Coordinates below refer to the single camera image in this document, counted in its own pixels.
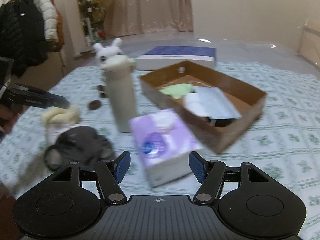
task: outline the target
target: cream plush toy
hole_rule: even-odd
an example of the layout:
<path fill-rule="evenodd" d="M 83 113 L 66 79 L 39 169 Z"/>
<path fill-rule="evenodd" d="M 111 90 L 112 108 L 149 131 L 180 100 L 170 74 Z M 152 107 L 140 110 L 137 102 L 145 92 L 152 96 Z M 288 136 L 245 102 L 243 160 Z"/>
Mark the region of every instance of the cream plush toy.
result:
<path fill-rule="evenodd" d="M 46 127 L 46 138 L 48 145 L 55 144 L 56 139 L 63 132 L 80 126 L 80 108 L 71 105 L 68 109 L 50 107 L 41 115 L 41 124 Z"/>
<path fill-rule="evenodd" d="M 96 50 L 96 60 L 98 64 L 102 64 L 108 58 L 123 54 L 120 49 L 120 45 L 122 44 L 122 40 L 120 38 L 116 38 L 113 40 L 110 46 L 103 47 L 100 43 L 95 43 L 93 48 Z"/>

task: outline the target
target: open brown box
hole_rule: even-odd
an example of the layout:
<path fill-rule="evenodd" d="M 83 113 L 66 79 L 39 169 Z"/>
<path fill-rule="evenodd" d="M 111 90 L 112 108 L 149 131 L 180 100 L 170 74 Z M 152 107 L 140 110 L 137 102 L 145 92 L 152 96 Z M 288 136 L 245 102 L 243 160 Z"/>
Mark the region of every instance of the open brown box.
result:
<path fill-rule="evenodd" d="M 221 153 L 233 143 L 263 113 L 266 93 L 238 79 L 183 61 L 154 70 L 140 77 L 143 93 L 161 109 L 173 108 L 189 126 L 194 135 L 215 153 Z M 173 99 L 159 90 L 165 86 L 199 81 L 219 87 L 234 104 L 242 118 L 226 127 L 213 127 L 183 107 L 182 99 Z"/>

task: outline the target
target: human hand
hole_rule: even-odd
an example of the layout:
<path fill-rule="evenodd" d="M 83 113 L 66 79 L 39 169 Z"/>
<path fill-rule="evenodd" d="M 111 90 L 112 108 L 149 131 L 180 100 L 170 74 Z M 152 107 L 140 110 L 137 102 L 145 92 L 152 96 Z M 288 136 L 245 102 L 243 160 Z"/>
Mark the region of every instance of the human hand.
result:
<path fill-rule="evenodd" d="M 10 108 L 0 105 L 0 119 L 5 120 L 3 130 L 6 134 L 11 133 L 12 127 L 19 118 L 19 114 L 14 113 Z"/>

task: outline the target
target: white box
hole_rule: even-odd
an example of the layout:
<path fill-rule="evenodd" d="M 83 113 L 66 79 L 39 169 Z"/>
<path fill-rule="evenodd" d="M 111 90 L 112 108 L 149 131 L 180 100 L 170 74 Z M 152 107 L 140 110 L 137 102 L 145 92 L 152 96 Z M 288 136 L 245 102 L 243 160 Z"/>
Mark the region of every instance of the white box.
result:
<path fill-rule="evenodd" d="M 191 46 L 157 46 L 136 58 L 137 70 L 155 70 L 184 60 L 215 68 L 216 49 Z"/>

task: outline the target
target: white thermos bottle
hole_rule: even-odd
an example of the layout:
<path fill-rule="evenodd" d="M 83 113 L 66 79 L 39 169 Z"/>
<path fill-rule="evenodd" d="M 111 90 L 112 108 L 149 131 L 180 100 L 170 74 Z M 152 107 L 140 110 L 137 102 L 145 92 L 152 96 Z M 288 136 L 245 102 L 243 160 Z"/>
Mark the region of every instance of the white thermos bottle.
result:
<path fill-rule="evenodd" d="M 106 93 L 120 132 L 131 132 L 128 121 L 137 116 L 131 78 L 133 66 L 133 60 L 126 55 L 112 56 L 101 65 L 106 78 Z"/>

